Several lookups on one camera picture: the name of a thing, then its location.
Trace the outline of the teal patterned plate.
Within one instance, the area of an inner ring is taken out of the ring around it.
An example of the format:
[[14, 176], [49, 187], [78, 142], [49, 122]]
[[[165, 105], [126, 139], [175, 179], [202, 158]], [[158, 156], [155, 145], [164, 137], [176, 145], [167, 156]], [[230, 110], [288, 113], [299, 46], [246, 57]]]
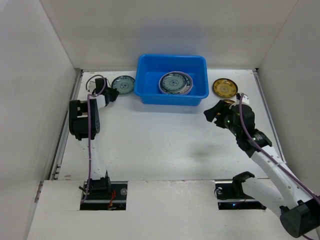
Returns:
[[116, 89], [120, 95], [127, 95], [134, 91], [135, 79], [129, 75], [121, 75], [112, 81], [111, 87]]
[[182, 73], [172, 72], [160, 80], [160, 86], [169, 93], [178, 93], [185, 89], [187, 80]]

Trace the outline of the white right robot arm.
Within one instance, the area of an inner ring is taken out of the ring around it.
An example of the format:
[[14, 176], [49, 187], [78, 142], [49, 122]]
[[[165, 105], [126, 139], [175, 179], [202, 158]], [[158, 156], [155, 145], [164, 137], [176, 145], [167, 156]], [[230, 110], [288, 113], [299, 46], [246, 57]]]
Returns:
[[293, 238], [305, 237], [320, 226], [320, 198], [304, 186], [280, 159], [269, 138], [255, 126], [255, 113], [245, 103], [220, 100], [205, 110], [205, 118], [229, 130], [238, 147], [254, 161], [276, 189], [263, 184], [249, 171], [237, 174], [232, 182], [215, 187], [219, 200], [252, 198], [271, 210]]

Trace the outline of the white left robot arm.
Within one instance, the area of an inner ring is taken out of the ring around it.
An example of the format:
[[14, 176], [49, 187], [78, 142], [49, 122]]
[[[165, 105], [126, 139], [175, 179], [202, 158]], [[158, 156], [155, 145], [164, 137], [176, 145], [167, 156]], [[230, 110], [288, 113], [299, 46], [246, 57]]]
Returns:
[[70, 100], [68, 104], [68, 127], [71, 135], [81, 144], [88, 160], [88, 177], [83, 189], [86, 195], [98, 194], [107, 198], [113, 186], [105, 161], [98, 150], [98, 133], [101, 130], [99, 110], [113, 103], [119, 91], [108, 86], [106, 77], [97, 74], [85, 84], [88, 91], [85, 100]]

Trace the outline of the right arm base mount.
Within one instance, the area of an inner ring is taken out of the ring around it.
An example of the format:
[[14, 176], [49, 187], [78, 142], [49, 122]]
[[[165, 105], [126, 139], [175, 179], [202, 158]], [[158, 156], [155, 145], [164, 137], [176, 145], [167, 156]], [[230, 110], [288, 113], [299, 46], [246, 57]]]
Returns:
[[231, 181], [216, 181], [214, 195], [219, 210], [266, 210], [259, 201], [246, 195], [242, 183], [255, 175], [245, 171], [232, 178]]

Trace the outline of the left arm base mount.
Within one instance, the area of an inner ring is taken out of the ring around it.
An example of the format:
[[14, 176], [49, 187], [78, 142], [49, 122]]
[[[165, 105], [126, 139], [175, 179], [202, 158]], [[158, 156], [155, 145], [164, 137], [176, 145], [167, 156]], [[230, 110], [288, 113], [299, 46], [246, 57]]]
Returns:
[[111, 181], [108, 176], [100, 180], [89, 180], [79, 189], [81, 211], [125, 211], [127, 207], [128, 182]]

